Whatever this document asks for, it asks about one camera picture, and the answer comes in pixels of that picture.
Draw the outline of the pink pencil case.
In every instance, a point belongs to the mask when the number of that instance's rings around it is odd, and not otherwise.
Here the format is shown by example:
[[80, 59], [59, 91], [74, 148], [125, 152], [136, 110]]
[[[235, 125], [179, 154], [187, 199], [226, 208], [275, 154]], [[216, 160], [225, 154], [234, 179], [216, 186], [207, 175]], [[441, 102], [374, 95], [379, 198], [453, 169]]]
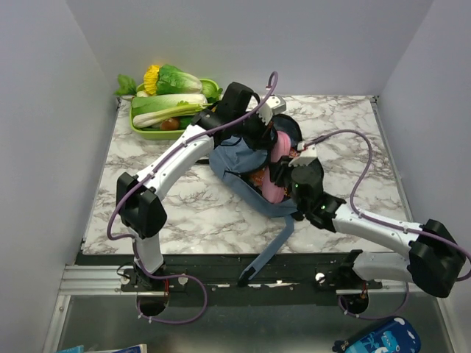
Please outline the pink pencil case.
[[270, 203], [280, 203], [285, 197], [285, 174], [289, 163], [291, 139], [285, 132], [277, 132], [277, 141], [270, 152], [270, 163], [265, 168], [262, 183], [262, 196]]

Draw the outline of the blue fabric backpack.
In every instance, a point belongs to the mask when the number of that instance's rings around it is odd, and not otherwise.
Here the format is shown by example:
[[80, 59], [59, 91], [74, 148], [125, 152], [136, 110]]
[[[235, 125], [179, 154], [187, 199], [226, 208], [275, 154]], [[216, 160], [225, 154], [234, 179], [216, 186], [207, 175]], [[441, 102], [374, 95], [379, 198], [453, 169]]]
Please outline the blue fabric backpack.
[[[297, 145], [302, 142], [299, 124], [285, 114], [275, 115], [272, 122], [276, 141], [277, 132], [285, 132], [291, 139], [289, 158], [296, 157], [299, 154]], [[280, 234], [242, 271], [238, 279], [240, 287], [247, 285], [271, 260], [293, 233], [294, 223], [303, 220], [309, 212], [309, 209], [298, 210], [288, 191], [280, 203], [268, 202], [262, 196], [261, 187], [257, 188], [249, 181], [251, 173], [265, 169], [270, 163], [273, 147], [254, 150], [249, 148], [242, 138], [231, 137], [217, 146], [206, 162], [214, 174], [255, 211], [268, 218], [283, 218], [285, 221], [285, 227]]]

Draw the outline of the orange treehouse book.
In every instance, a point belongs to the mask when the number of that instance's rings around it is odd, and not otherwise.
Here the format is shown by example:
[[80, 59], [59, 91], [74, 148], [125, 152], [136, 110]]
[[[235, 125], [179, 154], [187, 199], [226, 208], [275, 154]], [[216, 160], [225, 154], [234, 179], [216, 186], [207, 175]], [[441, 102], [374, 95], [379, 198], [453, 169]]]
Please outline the orange treehouse book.
[[260, 188], [263, 184], [265, 169], [255, 171], [249, 175], [249, 181], [257, 188]]

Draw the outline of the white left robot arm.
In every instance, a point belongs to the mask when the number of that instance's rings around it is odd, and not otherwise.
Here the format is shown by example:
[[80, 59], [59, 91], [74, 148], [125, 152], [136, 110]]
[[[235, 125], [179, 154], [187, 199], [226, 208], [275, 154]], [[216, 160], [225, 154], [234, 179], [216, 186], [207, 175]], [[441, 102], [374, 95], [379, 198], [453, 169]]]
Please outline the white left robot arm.
[[147, 290], [162, 285], [164, 264], [159, 232], [167, 221], [162, 201], [173, 184], [201, 157], [222, 141], [239, 136], [253, 149], [265, 149], [275, 134], [270, 126], [273, 116], [269, 97], [277, 86], [277, 72], [272, 72], [267, 94], [253, 110], [247, 106], [252, 89], [237, 82], [229, 84], [222, 100], [198, 112], [180, 138], [159, 158], [135, 176], [122, 174], [117, 181], [116, 208], [131, 229], [135, 263], [141, 269], [138, 282]]

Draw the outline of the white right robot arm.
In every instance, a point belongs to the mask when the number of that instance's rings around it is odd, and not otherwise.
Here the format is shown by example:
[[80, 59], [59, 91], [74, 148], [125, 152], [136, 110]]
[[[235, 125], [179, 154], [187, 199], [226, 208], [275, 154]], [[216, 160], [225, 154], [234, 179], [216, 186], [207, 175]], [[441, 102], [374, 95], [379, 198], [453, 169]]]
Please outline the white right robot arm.
[[465, 251], [442, 223], [432, 219], [425, 224], [403, 222], [354, 210], [344, 199], [324, 190], [324, 170], [318, 159], [298, 165], [284, 156], [271, 167], [270, 179], [287, 188], [298, 211], [313, 226], [389, 249], [383, 256], [357, 253], [339, 269], [343, 286], [355, 288], [364, 280], [390, 279], [414, 283], [427, 294], [446, 298], [460, 281]]

